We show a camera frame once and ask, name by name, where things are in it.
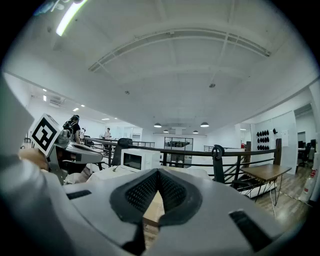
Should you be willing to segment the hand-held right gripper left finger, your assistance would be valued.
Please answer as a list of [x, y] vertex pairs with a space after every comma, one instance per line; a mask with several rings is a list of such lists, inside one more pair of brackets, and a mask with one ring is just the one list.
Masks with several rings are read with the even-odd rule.
[[67, 185], [64, 221], [98, 248], [143, 248], [143, 216], [157, 190], [154, 171]]

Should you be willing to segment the black metal railing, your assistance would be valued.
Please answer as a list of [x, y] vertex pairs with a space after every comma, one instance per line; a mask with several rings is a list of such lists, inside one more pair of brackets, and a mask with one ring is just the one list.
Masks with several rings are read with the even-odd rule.
[[[93, 166], [97, 168], [98, 171], [102, 171], [104, 169], [115, 167], [113, 171], [120, 169], [121, 165], [111, 166], [111, 162], [113, 159], [115, 147], [117, 142], [112, 142], [108, 140], [99, 140], [102, 144], [101, 149], [105, 152], [104, 156], [107, 157], [107, 161], [101, 161]], [[204, 151], [184, 151], [184, 150], [171, 150], [171, 149], [163, 149], [163, 148], [152, 148], [152, 147], [140, 147], [134, 146], [133, 144], [129, 146], [129, 149], [143, 149], [143, 150], [150, 150], [150, 151], [158, 151], [160, 152], [160, 167], [176, 167], [176, 168], [184, 168], [190, 169], [192, 165], [192, 156], [212, 156], [212, 152], [204, 152]], [[251, 151], [246, 151], [242, 155], [251, 155]], [[274, 152], [273, 163], [274, 165], [280, 165], [280, 158], [281, 158], [281, 147], [278, 146], [276, 149], [269, 149], [266, 150], [265, 153]], [[254, 167], [254, 166], [243, 166], [243, 168]]]

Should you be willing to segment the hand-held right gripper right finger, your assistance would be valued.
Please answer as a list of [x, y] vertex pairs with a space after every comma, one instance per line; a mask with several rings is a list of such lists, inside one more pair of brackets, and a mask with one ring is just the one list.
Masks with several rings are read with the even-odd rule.
[[160, 170], [164, 215], [147, 256], [251, 256], [283, 232], [278, 222], [235, 189]]

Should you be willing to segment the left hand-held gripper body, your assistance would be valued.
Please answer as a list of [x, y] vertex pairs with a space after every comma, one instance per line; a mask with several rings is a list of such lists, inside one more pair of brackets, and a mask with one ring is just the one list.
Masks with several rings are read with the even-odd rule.
[[57, 175], [62, 185], [67, 175], [80, 174], [86, 167], [85, 164], [71, 161], [71, 153], [67, 152], [67, 145], [74, 143], [71, 141], [71, 133], [49, 114], [43, 114], [38, 120], [31, 134], [31, 140], [45, 155], [49, 172]]

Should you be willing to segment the person's left forearm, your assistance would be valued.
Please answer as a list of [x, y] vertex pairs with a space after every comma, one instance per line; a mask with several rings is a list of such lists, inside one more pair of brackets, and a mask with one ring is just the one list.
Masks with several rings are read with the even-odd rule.
[[21, 160], [28, 160], [37, 165], [41, 171], [49, 171], [49, 164], [46, 156], [38, 148], [23, 148], [18, 156]]

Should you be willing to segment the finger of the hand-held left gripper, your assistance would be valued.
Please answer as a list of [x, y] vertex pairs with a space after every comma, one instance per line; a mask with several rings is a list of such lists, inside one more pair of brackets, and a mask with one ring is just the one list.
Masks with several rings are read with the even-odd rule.
[[96, 164], [102, 161], [103, 155], [92, 148], [74, 142], [67, 145], [67, 152], [71, 154], [71, 161], [76, 164]]

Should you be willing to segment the white bottle with red label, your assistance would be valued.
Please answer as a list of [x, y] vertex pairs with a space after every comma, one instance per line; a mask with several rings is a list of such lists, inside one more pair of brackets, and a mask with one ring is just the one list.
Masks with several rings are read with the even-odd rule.
[[305, 182], [303, 194], [304, 194], [304, 201], [306, 203], [310, 200], [312, 196], [312, 193], [317, 181], [317, 175], [318, 175], [318, 170], [313, 169]]

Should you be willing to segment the group of black wall-hung items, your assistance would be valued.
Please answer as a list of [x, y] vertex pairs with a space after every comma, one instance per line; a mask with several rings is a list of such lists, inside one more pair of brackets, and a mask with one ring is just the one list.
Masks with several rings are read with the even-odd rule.
[[256, 133], [257, 136], [257, 150], [258, 151], [264, 151], [264, 150], [269, 150], [269, 131], [268, 130], [262, 130]]

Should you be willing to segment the dark framed glass partition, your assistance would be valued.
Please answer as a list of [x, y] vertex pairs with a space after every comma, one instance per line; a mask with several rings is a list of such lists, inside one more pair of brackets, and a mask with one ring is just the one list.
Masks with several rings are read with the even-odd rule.
[[193, 151], [193, 138], [187, 137], [165, 137], [164, 149], [178, 151]]

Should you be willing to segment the white stairwell panel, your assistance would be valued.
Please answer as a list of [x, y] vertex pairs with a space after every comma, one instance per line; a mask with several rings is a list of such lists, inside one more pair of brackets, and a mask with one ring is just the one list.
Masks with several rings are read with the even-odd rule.
[[[228, 148], [225, 150], [225, 154], [222, 157], [222, 168], [225, 172], [230, 168], [228, 171], [231, 172], [233, 168], [237, 164], [238, 156], [227, 156], [227, 153], [246, 153], [244, 149], [232, 149]], [[265, 150], [263, 151], [250, 151], [251, 155], [241, 155], [240, 162], [241, 163], [251, 163], [248, 166], [259, 166], [263, 164], [272, 164], [274, 158], [274, 152], [266, 153]], [[212, 156], [192, 156], [191, 163], [195, 164], [189, 167], [190, 169], [203, 169], [207, 172], [208, 175], [214, 174], [214, 167], [213, 167], [213, 159]]]

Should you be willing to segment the wooden side table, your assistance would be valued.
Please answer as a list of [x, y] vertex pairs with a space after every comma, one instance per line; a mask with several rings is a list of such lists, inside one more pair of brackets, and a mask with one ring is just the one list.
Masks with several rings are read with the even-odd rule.
[[250, 199], [254, 198], [257, 201], [258, 197], [261, 197], [268, 191], [274, 191], [274, 200], [272, 203], [276, 206], [280, 196], [283, 175], [291, 169], [291, 167], [270, 163], [242, 168], [245, 175], [250, 177], [251, 180], [256, 181], [256, 183], [249, 185], [248, 188], [245, 189], [244, 195]]

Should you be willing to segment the black mesh office chair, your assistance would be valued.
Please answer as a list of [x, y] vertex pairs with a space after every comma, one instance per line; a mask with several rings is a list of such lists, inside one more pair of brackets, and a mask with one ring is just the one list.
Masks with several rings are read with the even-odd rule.
[[128, 149], [133, 144], [131, 138], [120, 138], [114, 149], [111, 166], [119, 166], [121, 164], [121, 153], [123, 149]]
[[231, 152], [227, 157], [236, 157], [235, 163], [223, 164], [225, 149], [218, 144], [213, 146], [211, 151], [213, 163], [213, 181], [229, 185], [231, 188], [248, 196], [254, 189], [261, 189], [263, 182], [257, 178], [249, 177], [249, 174], [244, 173], [244, 166], [249, 165], [246, 160], [248, 154], [242, 155], [244, 151]]

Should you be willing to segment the distant black office chair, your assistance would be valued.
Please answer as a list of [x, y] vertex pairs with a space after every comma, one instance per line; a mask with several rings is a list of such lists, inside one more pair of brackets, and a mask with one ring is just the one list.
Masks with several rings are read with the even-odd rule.
[[298, 156], [301, 162], [298, 164], [300, 167], [304, 167], [309, 162], [309, 153], [311, 151], [311, 143], [307, 143], [305, 148], [298, 150]]

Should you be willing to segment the white microwave oven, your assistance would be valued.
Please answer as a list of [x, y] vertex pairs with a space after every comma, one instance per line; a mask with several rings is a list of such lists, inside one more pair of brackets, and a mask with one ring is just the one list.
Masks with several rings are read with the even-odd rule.
[[128, 148], [121, 150], [120, 167], [131, 172], [159, 168], [160, 152], [147, 149]]

